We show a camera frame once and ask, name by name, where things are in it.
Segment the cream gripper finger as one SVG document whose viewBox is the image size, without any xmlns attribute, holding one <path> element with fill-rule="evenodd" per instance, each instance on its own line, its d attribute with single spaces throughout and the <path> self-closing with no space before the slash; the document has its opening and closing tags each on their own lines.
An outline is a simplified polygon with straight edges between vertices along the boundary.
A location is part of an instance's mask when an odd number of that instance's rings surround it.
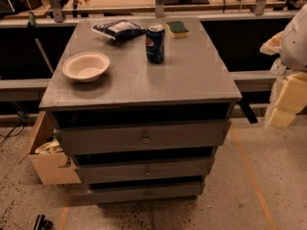
<svg viewBox="0 0 307 230">
<path fill-rule="evenodd" d="M 260 52 L 265 55 L 275 55 L 280 53 L 281 39 L 283 31 L 275 34 L 272 38 L 262 44 L 260 47 Z"/>
<path fill-rule="evenodd" d="M 277 80 L 272 88 L 267 109 L 267 124 L 285 129 L 307 106 L 307 73 L 299 72 Z"/>
</svg>

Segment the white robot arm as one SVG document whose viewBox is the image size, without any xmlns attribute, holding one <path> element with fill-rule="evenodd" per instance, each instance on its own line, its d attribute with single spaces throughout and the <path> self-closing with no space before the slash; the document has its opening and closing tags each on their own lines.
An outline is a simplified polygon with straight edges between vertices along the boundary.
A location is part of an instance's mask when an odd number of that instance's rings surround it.
<svg viewBox="0 0 307 230">
<path fill-rule="evenodd" d="M 274 83 L 266 112 L 268 126 L 285 129 L 307 106 L 307 5 L 282 32 L 265 42 L 260 52 L 279 54 L 281 63 L 293 71 L 285 80 Z"/>
</svg>

